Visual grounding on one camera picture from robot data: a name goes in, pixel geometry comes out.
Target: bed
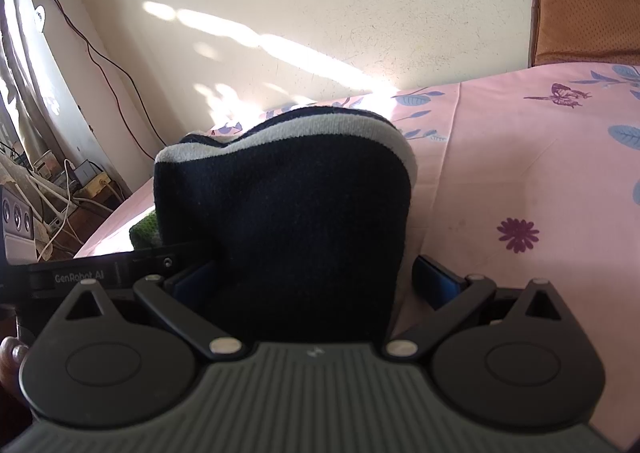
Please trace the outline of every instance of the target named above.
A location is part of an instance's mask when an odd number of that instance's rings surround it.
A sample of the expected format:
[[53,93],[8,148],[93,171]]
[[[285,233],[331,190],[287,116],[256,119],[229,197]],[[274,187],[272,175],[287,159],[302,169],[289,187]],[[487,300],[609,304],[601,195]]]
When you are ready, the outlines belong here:
[[[506,287],[549,278],[606,367],[593,425],[629,446],[640,415],[638,68],[553,64],[327,104],[384,115],[417,156],[396,329],[427,310],[409,288],[419,253]],[[214,135],[248,128],[223,126]],[[78,256],[130,250],[129,227],[152,207],[149,181]]]

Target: dark blue fabric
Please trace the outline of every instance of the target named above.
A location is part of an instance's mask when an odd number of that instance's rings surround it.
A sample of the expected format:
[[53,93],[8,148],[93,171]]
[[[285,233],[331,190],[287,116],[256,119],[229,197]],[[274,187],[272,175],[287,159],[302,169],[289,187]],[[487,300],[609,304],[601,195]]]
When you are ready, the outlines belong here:
[[[300,109],[276,120],[313,123],[330,110]],[[222,256],[201,314],[246,342],[380,343],[410,193],[395,154],[347,135],[292,137],[224,156],[159,162],[154,177],[162,242],[207,239]]]

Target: metal screw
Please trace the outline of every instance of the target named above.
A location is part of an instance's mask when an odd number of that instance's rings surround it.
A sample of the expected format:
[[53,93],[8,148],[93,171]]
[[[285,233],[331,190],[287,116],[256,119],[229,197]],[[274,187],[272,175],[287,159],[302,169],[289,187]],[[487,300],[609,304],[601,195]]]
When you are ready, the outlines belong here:
[[236,338],[217,338],[209,343],[209,350],[214,354],[235,354],[242,348],[242,343]]
[[386,344],[386,353],[394,357],[411,357],[417,351],[418,345],[406,339],[397,339]]

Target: blue leaf print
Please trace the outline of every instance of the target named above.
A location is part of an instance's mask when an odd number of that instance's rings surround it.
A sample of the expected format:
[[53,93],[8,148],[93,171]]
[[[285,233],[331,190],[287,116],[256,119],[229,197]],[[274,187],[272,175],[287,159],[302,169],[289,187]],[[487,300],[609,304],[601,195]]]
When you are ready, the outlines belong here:
[[405,138],[405,139],[410,139],[410,138],[412,138],[413,136],[417,136],[419,133],[420,133],[420,128],[418,128],[417,130],[412,130],[412,131],[410,131],[410,132],[407,132],[407,133],[404,135],[404,138]]
[[602,74],[598,74],[597,72],[594,72],[593,70],[591,71],[591,76],[594,79],[597,79],[599,81],[608,81],[609,83],[620,83],[620,81],[618,81],[617,79],[608,78],[606,76],[603,76]]
[[405,106],[405,107],[419,107],[431,101],[431,98],[424,94],[417,94],[417,95],[409,94],[407,96],[394,96],[394,97],[396,98],[396,101],[398,101],[398,103],[400,103],[402,106]]
[[609,135],[629,148],[640,150],[640,128],[626,125],[609,126]]
[[627,65],[613,65],[612,69],[613,72],[623,78],[640,81],[640,74],[638,74],[638,71],[633,67],[628,67]]

